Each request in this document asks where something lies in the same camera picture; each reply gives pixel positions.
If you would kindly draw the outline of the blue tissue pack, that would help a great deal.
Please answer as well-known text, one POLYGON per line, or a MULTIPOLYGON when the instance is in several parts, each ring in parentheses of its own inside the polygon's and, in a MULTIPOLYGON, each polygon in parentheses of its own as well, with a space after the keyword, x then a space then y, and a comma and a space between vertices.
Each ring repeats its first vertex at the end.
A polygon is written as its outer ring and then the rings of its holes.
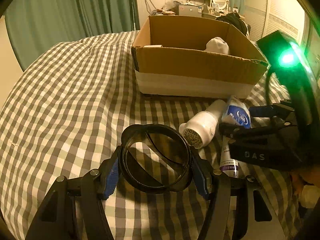
POLYGON ((251 116, 246 105, 235 96, 227 101, 226 110, 221 117, 222 123, 251 128, 251 116))

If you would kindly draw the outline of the white bottle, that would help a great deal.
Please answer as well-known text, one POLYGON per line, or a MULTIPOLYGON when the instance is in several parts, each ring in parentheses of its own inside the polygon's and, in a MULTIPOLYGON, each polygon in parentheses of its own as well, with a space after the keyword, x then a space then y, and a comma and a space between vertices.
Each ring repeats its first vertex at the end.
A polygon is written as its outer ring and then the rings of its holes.
POLYGON ((189 146, 200 149, 212 141, 226 105, 223 100, 215 100, 204 111, 195 114, 188 122, 180 124, 178 131, 189 146))

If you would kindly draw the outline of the white purple tube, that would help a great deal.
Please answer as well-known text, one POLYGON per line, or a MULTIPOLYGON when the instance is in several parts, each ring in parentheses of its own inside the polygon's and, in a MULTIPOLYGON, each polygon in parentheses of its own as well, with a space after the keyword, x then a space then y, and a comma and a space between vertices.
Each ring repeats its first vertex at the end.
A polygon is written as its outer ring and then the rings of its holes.
POLYGON ((239 177, 239 163, 235 159, 231 158, 229 150, 229 138, 222 137, 222 150, 220 157, 220 170, 227 176, 232 178, 239 177))

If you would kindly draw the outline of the cardboard box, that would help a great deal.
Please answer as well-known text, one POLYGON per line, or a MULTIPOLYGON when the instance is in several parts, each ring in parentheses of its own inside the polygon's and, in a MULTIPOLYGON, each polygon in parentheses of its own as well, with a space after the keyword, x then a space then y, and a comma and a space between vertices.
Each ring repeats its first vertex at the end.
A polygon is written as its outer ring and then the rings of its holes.
POLYGON ((233 25, 191 16, 150 16, 131 53, 143 94, 239 99, 249 96, 267 69, 251 41, 233 25), (205 51, 220 37, 230 54, 205 51))

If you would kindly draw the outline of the black clothes on chair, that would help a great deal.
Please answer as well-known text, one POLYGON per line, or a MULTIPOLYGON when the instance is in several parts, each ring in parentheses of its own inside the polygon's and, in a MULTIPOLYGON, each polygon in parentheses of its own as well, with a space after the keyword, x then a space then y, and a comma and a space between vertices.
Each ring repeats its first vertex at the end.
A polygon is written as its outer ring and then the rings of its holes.
POLYGON ((217 17, 216 20, 226 22, 226 23, 233 25, 249 39, 249 33, 251 31, 251 26, 247 25, 246 22, 241 19, 240 15, 237 12, 231 12, 227 15, 217 17))

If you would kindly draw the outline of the white louvered wardrobe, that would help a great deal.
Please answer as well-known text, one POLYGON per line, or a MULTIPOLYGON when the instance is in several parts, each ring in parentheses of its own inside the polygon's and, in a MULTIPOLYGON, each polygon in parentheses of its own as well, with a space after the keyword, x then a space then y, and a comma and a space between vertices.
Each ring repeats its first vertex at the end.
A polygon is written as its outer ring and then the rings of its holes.
POLYGON ((306 46, 309 20, 297 0, 245 0, 244 17, 251 27, 251 41, 281 30, 306 46))

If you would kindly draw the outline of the silver mini fridge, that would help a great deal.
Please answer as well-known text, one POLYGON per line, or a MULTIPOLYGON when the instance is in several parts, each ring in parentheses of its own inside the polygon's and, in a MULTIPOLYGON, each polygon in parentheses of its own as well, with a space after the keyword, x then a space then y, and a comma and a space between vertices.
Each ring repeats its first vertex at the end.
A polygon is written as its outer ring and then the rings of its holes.
POLYGON ((202 7, 195 5, 178 5, 178 15, 180 16, 191 16, 191 17, 202 17, 202 7))

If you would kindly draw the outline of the large green curtain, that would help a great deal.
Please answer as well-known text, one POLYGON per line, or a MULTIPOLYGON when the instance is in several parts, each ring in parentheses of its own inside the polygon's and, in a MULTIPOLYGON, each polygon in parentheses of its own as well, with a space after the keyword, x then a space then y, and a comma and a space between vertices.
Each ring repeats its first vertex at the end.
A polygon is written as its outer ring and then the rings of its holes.
POLYGON ((59 42, 139 28, 136 0, 13 0, 4 17, 22 70, 59 42))

